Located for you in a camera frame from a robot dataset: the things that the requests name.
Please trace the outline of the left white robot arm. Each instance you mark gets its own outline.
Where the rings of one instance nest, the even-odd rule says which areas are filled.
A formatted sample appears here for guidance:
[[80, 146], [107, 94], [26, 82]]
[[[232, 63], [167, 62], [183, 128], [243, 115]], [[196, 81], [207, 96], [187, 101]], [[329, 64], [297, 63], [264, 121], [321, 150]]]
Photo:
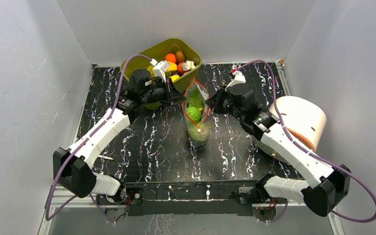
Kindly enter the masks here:
[[93, 172], [96, 159], [121, 131], [135, 121], [145, 104], [177, 105], [185, 100], [170, 78], [151, 77], [145, 69], [133, 71], [123, 93], [100, 121], [67, 149], [59, 147], [54, 151], [54, 182], [79, 198], [101, 194], [107, 195], [115, 204], [124, 202], [127, 191], [123, 181]]

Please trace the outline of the green leafy vegetable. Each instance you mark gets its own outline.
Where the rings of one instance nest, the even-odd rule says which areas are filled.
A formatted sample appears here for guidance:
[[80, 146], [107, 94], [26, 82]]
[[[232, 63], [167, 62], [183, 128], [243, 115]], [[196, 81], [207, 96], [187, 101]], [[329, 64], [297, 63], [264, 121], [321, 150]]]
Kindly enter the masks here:
[[203, 109], [204, 103], [202, 101], [202, 96], [198, 88], [194, 88], [188, 98], [188, 106], [195, 107], [197, 109]]

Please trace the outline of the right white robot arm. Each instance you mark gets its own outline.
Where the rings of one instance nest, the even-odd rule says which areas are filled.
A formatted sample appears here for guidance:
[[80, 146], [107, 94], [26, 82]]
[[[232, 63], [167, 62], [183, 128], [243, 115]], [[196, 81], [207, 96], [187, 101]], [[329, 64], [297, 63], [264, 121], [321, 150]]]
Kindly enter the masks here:
[[283, 157], [303, 177], [294, 180], [267, 174], [247, 193], [240, 192], [239, 197], [263, 203], [273, 198], [294, 200], [325, 217], [348, 194], [349, 176], [311, 157], [307, 148], [297, 147], [285, 134], [279, 118], [257, 105], [254, 91], [248, 85], [224, 86], [205, 103], [214, 113], [237, 119], [245, 132]]

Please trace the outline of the green bumpy lime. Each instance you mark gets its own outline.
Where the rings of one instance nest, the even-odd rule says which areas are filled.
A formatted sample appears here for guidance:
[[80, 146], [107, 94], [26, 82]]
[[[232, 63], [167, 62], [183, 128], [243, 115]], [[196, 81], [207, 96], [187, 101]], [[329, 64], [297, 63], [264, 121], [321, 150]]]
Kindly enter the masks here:
[[201, 118], [202, 118], [201, 111], [198, 108], [194, 107], [194, 106], [187, 107], [186, 108], [186, 114], [195, 123], [198, 123], [201, 120]]

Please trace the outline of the clear zip top bag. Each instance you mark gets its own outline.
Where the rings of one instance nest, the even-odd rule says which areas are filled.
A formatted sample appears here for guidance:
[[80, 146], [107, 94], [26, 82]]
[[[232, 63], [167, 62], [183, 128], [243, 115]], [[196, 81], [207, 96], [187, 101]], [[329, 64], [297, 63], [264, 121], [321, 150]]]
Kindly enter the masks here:
[[210, 137], [210, 108], [206, 104], [210, 95], [204, 85], [193, 79], [185, 92], [185, 98], [181, 108], [189, 141], [193, 147], [202, 147]]

